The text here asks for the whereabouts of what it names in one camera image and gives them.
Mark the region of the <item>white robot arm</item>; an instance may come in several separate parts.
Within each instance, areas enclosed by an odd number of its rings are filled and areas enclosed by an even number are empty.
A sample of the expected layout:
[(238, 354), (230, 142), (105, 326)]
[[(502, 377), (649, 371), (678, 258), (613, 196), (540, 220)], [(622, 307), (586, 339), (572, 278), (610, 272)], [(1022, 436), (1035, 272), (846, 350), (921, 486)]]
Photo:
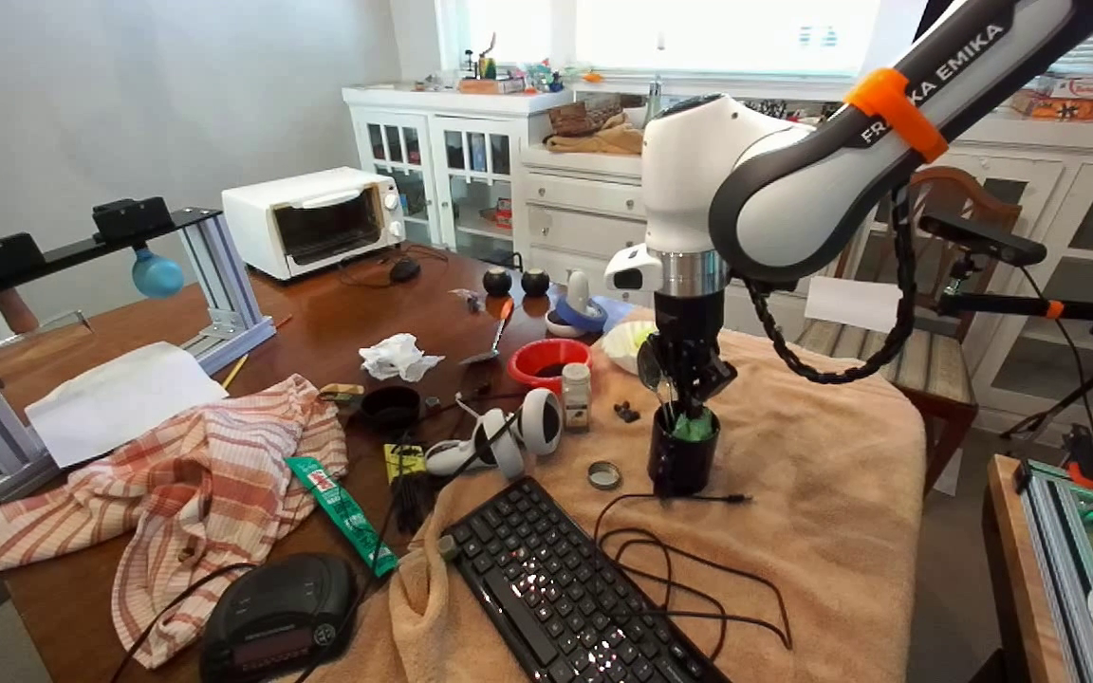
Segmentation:
[(739, 281), (774, 354), (811, 383), (854, 383), (912, 335), (916, 267), (885, 346), (850, 371), (808, 367), (767, 297), (821, 272), (866, 212), (921, 164), (1093, 34), (1093, 0), (961, 0), (908, 52), (870, 72), (821, 124), (767, 116), (734, 95), (688, 97), (646, 124), (646, 239), (608, 262), (653, 288), (656, 335), (639, 364), (667, 417), (697, 417), (736, 381), (717, 358), (725, 285)]

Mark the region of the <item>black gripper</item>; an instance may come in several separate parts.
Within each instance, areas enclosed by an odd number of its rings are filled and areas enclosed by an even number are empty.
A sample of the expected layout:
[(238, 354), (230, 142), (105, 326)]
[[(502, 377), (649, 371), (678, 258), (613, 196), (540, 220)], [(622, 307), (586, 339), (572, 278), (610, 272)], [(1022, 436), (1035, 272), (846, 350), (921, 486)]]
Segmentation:
[(653, 389), (667, 388), (688, 412), (703, 410), (736, 381), (721, 358), (725, 297), (653, 297), (656, 330), (639, 350), (639, 381)]

